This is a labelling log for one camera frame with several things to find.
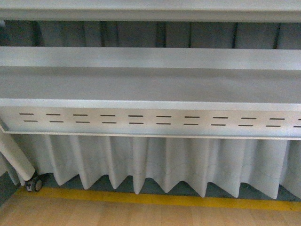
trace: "white curtain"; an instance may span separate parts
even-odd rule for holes
[[[234,197],[248,183],[276,199],[279,184],[301,197],[301,142],[286,140],[15,135],[40,174],[59,185],[80,176],[88,189],[103,175],[113,188],[128,176],[138,194],[146,178],[165,192],[186,181],[202,197],[213,182]]]

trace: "white shelf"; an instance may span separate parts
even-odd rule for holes
[[[300,54],[0,48],[2,127],[30,134],[301,139]]]
[[[300,0],[3,0],[6,20],[300,22]]]

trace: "shelving unit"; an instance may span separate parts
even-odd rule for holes
[[[0,50],[6,133],[301,139],[299,50]]]

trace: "perforated metal panel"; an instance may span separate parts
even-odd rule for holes
[[[8,133],[301,137],[301,113],[1,107]]]

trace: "wooden floor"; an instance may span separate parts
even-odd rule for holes
[[[0,226],[300,226],[301,212],[13,195]]]

